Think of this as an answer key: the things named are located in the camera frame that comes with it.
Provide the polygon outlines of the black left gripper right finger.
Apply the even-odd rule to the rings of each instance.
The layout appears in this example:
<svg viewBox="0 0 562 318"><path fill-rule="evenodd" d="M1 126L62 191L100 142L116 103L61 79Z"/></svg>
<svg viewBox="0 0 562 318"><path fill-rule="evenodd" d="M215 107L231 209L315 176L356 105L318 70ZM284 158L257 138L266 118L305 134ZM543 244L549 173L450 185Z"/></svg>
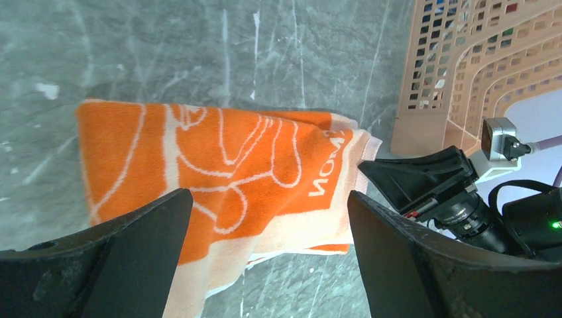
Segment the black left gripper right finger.
<svg viewBox="0 0 562 318"><path fill-rule="evenodd" d="M352 191L349 222L372 317L560 317L561 265L477 248Z"/></svg>

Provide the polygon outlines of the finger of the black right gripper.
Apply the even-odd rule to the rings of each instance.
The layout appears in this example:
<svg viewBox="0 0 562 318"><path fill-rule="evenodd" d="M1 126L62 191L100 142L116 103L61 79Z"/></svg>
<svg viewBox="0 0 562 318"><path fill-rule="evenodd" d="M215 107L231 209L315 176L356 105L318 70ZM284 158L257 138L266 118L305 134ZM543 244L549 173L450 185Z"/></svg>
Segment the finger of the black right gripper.
<svg viewBox="0 0 562 318"><path fill-rule="evenodd" d="M401 215L421 215L432 201L440 204L473 184L473 163L456 146L409 159L365 160L358 169Z"/></svg>

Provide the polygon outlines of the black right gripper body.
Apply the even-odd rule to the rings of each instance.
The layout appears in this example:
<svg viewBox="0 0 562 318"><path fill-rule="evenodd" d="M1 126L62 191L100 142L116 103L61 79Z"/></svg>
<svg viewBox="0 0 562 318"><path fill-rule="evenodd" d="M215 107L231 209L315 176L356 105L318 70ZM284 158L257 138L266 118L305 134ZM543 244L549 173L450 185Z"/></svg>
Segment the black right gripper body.
<svg viewBox="0 0 562 318"><path fill-rule="evenodd" d="M536 193L497 205L500 188L489 203L464 191L435 208L438 229L463 243L492 252L546 262L561 262L561 188L534 186Z"/></svg>

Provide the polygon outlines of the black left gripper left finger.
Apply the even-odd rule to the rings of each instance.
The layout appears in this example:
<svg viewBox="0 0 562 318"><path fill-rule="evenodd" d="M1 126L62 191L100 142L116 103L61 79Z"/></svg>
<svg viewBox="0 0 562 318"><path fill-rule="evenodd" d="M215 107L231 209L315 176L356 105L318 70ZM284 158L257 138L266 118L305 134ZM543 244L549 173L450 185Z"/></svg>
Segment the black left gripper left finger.
<svg viewBox="0 0 562 318"><path fill-rule="evenodd" d="M161 317L193 199L177 189L86 230L1 252L2 317Z"/></svg>

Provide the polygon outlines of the orange and cream towel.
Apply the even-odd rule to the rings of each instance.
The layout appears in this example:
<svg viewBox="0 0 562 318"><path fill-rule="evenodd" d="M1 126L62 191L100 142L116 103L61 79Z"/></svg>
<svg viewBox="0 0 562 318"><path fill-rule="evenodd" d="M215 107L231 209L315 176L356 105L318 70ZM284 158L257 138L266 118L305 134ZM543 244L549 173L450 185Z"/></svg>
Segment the orange and cream towel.
<svg viewBox="0 0 562 318"><path fill-rule="evenodd" d="M322 111L245 111L87 99L76 111L90 220L100 224L174 191L193 197L165 317L281 254L345 254L347 200L381 141Z"/></svg>

